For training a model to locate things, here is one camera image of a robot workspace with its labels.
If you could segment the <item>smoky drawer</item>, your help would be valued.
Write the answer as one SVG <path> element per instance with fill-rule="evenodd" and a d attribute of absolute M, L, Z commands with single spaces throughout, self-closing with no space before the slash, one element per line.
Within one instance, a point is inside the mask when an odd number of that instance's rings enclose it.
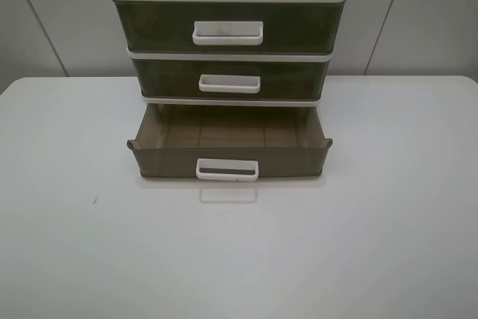
<path fill-rule="evenodd" d="M 134 59 L 146 98 L 313 101 L 328 62 Z"/>
<path fill-rule="evenodd" d="M 342 3 L 116 1 L 132 52 L 332 52 Z"/>
<path fill-rule="evenodd" d="M 149 104 L 127 142 L 144 178 L 320 176 L 332 146 L 315 108 Z"/>

